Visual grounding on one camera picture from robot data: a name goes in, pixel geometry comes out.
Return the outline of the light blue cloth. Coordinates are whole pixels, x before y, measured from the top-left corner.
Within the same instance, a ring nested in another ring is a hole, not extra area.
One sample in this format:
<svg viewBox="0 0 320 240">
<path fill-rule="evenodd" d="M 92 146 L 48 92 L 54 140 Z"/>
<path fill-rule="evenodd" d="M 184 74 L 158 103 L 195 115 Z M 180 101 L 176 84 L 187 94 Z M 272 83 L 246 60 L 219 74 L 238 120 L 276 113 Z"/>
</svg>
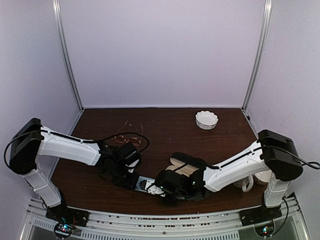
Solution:
<svg viewBox="0 0 320 240">
<path fill-rule="evenodd" d="M 154 178 L 139 176 L 134 190 L 140 191 L 140 192 L 147 192 L 147 188 L 154 182 L 155 182 Z"/>
</svg>

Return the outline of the black woven glasses case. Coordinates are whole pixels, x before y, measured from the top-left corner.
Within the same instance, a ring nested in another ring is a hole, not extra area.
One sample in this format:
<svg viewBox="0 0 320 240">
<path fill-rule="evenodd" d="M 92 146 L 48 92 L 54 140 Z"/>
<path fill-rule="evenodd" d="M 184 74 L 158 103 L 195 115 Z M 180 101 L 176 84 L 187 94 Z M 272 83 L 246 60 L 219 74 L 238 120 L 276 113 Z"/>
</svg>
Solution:
<svg viewBox="0 0 320 240">
<path fill-rule="evenodd" d="M 191 174 L 193 174 L 196 170 L 198 170 L 197 167 L 194 167 L 190 164 L 187 165 L 177 165 L 177 164 L 171 164 L 166 168 L 167 171 L 173 171 L 175 173 L 178 173 L 179 175 L 184 175 L 186 177 L 189 177 Z"/>
</svg>

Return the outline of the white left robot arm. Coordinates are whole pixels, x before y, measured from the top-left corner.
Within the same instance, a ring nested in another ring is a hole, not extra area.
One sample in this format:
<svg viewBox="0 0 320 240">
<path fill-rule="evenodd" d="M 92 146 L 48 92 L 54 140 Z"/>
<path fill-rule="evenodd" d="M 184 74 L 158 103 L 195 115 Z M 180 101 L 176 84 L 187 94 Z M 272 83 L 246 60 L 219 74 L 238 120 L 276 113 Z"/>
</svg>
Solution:
<svg viewBox="0 0 320 240">
<path fill-rule="evenodd" d="M 57 187 L 42 172 L 37 156 L 52 156 L 98 167 L 112 176 L 112 181 L 126 189 L 134 189 L 139 180 L 135 169 L 141 164 L 141 155 L 131 143 L 120 147 L 106 145 L 104 140 L 86 140 L 65 135 L 41 124 L 39 118 L 29 120 L 12 138 L 8 166 L 21 175 L 52 208 L 61 222 L 72 218 L 72 211 L 64 205 Z"/>
</svg>

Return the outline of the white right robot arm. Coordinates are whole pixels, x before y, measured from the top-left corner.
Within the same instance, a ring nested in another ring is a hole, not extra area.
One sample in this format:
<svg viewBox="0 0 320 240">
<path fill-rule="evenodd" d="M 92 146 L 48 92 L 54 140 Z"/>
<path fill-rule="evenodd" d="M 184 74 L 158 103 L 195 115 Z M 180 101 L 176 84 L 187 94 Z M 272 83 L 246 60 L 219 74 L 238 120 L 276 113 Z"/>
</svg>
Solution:
<svg viewBox="0 0 320 240">
<path fill-rule="evenodd" d="M 254 141 L 242 152 L 215 165 L 203 159 L 175 152 L 171 165 L 162 170 L 147 192 L 175 200 L 201 201 L 209 193 L 252 176 L 271 171 L 270 182 L 263 194 L 263 205 L 256 210 L 259 220 L 268 220 L 275 212 L 291 181 L 303 173 L 292 139 L 270 130 L 258 133 Z"/>
</svg>

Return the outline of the white patterned mug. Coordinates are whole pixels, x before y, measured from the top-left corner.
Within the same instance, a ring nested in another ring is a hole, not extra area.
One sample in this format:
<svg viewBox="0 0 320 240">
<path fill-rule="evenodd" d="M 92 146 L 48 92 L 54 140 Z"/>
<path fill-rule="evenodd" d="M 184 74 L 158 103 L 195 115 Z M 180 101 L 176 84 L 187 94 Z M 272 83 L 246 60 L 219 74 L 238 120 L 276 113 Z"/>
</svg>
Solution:
<svg viewBox="0 0 320 240">
<path fill-rule="evenodd" d="M 242 178 L 238 181 L 235 181 L 233 185 L 237 188 L 240 188 L 244 193 L 249 192 L 254 186 L 254 178 L 252 175 L 249 175 L 245 178 Z"/>
</svg>

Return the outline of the white scalloped ceramic dish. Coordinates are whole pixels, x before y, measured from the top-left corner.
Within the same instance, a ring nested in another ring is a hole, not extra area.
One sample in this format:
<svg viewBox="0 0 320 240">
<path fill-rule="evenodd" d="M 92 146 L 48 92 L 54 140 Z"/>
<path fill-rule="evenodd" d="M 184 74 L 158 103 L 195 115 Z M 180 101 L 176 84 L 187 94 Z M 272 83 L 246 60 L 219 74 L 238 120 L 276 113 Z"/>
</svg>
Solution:
<svg viewBox="0 0 320 240">
<path fill-rule="evenodd" d="M 219 118 L 211 111 L 199 111 L 195 114 L 195 123 L 202 130 L 213 130 L 219 122 Z"/>
</svg>

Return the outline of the white cream bowl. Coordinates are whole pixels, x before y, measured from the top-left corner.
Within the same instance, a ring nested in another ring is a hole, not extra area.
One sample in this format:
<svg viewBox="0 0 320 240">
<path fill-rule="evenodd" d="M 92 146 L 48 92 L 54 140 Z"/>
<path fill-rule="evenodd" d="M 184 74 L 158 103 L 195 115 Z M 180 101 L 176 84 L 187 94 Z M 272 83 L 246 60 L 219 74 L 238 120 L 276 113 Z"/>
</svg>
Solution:
<svg viewBox="0 0 320 240">
<path fill-rule="evenodd" d="M 272 175 L 271 170 L 255 173 L 253 175 L 254 183 L 257 185 L 265 186 L 269 183 L 271 179 L 271 175 Z"/>
</svg>

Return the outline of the aluminium front frame rail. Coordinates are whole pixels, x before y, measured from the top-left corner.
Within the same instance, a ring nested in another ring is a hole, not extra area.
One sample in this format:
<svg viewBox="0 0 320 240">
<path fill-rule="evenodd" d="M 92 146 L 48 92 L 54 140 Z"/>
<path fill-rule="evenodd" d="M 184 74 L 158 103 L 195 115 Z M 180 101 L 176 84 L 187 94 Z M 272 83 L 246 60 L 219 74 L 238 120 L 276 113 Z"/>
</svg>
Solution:
<svg viewBox="0 0 320 240">
<path fill-rule="evenodd" d="M 132 215 L 89 212 L 85 227 L 78 226 L 70 240 L 260 240 L 258 231 L 272 224 L 273 240 L 309 240 L 310 234 L 295 197 L 281 206 L 282 216 L 243 225 L 239 210 L 187 215 Z"/>
</svg>

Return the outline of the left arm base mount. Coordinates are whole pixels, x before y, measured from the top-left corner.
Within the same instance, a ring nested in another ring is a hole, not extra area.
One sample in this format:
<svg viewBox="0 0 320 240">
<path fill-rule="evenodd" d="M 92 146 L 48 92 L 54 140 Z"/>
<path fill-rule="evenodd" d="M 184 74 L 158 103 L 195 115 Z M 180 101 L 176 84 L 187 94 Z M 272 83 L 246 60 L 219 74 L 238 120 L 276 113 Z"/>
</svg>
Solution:
<svg viewBox="0 0 320 240">
<path fill-rule="evenodd" d="M 65 240 L 73 234 L 76 227 L 87 226 L 90 213 L 86 210 L 68 207 L 64 197 L 57 206 L 49 207 L 44 200 L 42 206 L 46 210 L 45 217 L 57 222 L 53 227 L 53 233 L 58 239 Z"/>
</svg>

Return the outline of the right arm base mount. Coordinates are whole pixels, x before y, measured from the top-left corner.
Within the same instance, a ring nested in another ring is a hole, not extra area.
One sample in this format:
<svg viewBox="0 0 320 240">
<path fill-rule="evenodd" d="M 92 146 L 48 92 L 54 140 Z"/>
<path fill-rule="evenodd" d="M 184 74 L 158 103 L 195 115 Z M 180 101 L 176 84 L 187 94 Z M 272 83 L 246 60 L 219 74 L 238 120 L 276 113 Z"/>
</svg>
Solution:
<svg viewBox="0 0 320 240">
<path fill-rule="evenodd" d="M 254 230 L 258 236 L 264 239 L 274 237 L 283 228 L 289 216 L 288 202 L 284 197 L 282 200 L 286 206 L 286 214 L 280 226 L 276 226 L 275 219 L 283 216 L 282 205 L 267 208 L 265 203 L 255 208 L 241 210 L 239 219 L 242 226 L 255 225 Z"/>
</svg>

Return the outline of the aluminium right corner post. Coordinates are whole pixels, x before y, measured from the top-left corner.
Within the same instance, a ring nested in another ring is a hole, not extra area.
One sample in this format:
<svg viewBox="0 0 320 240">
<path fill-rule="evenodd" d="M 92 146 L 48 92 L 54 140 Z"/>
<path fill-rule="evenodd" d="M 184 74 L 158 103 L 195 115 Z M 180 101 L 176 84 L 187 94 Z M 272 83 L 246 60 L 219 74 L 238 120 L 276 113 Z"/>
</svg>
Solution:
<svg viewBox="0 0 320 240">
<path fill-rule="evenodd" d="M 263 58 L 263 52 L 266 46 L 268 33 L 270 29 L 272 9 L 273 9 L 273 1 L 265 0 L 257 50 L 255 54 L 255 59 L 254 59 L 250 79 L 249 79 L 249 84 L 248 84 L 245 98 L 241 108 L 243 112 L 246 112 L 248 110 L 248 106 L 249 106 L 251 96 L 253 94 L 254 86 L 258 78 L 259 69 L 262 63 L 262 58 Z"/>
</svg>

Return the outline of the aluminium corner post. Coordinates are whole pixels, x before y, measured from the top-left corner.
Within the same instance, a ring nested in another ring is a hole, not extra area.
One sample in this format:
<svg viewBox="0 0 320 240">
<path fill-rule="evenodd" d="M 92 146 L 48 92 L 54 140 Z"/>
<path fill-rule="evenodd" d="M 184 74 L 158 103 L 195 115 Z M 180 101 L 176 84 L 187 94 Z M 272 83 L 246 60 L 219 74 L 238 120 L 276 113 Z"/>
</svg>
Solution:
<svg viewBox="0 0 320 240">
<path fill-rule="evenodd" d="M 60 41 L 60 47 L 62 50 L 63 63 L 64 63 L 66 74 L 67 74 L 67 79 L 71 87 L 71 92 L 76 101 L 77 108 L 80 112 L 82 112 L 84 110 L 84 107 L 80 98 L 79 90 L 78 90 L 76 80 L 74 77 L 74 72 L 72 69 L 72 63 L 71 63 L 70 54 L 68 51 L 67 40 L 66 40 L 66 35 L 64 30 L 60 1 L 52 0 L 52 6 L 53 6 L 53 14 L 54 14 L 54 18 L 57 26 L 58 37 Z"/>
<path fill-rule="evenodd" d="M 268 33 L 270 29 L 272 9 L 273 9 L 273 1 L 265 0 L 257 50 L 255 54 L 255 59 L 254 59 L 250 79 L 249 79 L 249 84 L 248 84 L 245 98 L 241 108 L 243 112 L 246 112 L 248 110 L 248 106 L 249 106 L 251 96 L 253 94 L 254 86 L 258 78 L 259 69 L 262 63 L 262 58 L 263 58 L 263 52 L 266 46 Z"/>
</svg>

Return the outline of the aluminium left corner post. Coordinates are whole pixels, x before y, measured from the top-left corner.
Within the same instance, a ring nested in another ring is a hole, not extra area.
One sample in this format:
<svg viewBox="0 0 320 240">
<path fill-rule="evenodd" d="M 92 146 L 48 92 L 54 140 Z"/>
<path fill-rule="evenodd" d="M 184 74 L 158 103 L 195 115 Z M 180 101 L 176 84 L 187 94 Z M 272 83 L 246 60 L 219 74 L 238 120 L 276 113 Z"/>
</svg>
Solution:
<svg viewBox="0 0 320 240">
<path fill-rule="evenodd" d="M 68 51 L 67 40 L 66 40 L 66 35 L 64 30 L 60 1 L 52 0 L 52 6 L 53 6 L 53 14 L 54 14 L 54 18 L 57 26 L 58 37 L 60 41 L 60 47 L 62 50 L 63 63 L 64 63 L 66 74 L 67 74 L 67 79 L 71 87 L 71 92 L 76 101 L 77 108 L 80 112 L 82 112 L 84 110 L 84 107 L 80 98 L 79 90 L 78 90 L 76 80 L 74 77 L 74 72 L 72 69 L 72 63 L 71 63 L 70 54 Z"/>
</svg>

